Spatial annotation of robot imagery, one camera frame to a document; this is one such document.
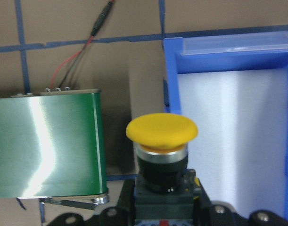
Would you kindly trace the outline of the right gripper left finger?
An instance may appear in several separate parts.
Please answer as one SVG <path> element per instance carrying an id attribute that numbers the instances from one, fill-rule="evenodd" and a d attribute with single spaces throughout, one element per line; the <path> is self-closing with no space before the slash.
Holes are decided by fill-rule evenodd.
<path id="1" fill-rule="evenodd" d="M 135 198 L 134 198 L 135 182 L 124 182 L 120 196 L 117 201 L 116 208 L 116 226 L 134 226 L 135 225 Z"/>

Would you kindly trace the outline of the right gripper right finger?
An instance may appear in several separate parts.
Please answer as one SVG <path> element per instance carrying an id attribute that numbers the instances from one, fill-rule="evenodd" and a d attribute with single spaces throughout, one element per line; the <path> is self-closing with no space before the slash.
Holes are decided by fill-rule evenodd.
<path id="1" fill-rule="evenodd" d="M 211 206 L 210 198 L 208 197 L 199 178 L 194 178 L 194 197 L 192 223 L 194 226 L 210 226 L 209 208 Z"/>

